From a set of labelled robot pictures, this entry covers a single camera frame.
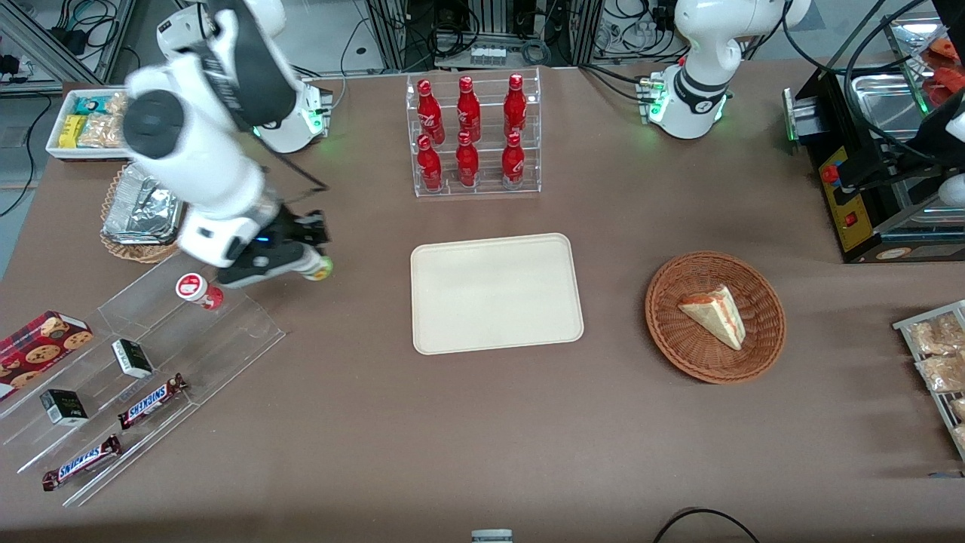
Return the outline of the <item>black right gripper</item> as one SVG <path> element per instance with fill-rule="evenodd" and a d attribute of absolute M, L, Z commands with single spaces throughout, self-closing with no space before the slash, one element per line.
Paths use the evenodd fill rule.
<path fill-rule="evenodd" d="M 297 241 L 293 244 L 294 259 L 304 259 L 310 252 L 310 247 L 314 247 L 323 260 L 330 260 L 326 251 L 330 243 L 329 230 L 323 212 L 307 214 L 279 212 L 277 223 L 280 236 L 288 241 Z"/>

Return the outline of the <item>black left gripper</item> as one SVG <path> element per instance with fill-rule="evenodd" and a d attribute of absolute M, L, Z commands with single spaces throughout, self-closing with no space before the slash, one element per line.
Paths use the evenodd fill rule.
<path fill-rule="evenodd" d="M 923 121 L 908 146 L 945 166 L 964 165 L 964 143 L 945 129 L 947 121 Z M 842 188 L 865 189 L 902 181 L 911 169 L 899 155 L 854 155 L 842 162 Z"/>

